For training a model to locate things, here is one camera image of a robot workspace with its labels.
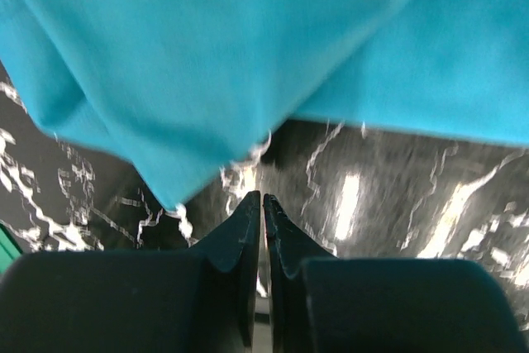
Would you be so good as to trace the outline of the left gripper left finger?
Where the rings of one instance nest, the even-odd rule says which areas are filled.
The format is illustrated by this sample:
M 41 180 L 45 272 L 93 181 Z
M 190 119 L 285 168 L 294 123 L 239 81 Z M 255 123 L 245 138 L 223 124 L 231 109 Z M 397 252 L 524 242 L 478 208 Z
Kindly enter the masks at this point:
M 193 299 L 193 349 L 250 349 L 260 248 L 260 192 L 196 243 L 203 259 Z

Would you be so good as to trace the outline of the teal t shirt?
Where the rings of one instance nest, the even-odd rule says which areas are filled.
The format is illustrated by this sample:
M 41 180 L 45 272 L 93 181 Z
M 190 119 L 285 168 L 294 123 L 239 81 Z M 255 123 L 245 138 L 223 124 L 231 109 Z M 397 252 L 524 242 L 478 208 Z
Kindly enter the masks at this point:
M 167 208 L 289 117 L 528 142 L 528 0 L 1 0 L 1 61 Z

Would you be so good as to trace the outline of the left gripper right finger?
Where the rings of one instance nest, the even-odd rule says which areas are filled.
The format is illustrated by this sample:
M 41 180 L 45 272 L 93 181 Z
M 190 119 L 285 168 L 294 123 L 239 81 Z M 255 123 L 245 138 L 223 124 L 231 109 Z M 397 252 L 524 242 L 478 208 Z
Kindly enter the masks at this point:
M 288 217 L 279 200 L 264 196 L 274 352 L 338 352 L 336 257 Z

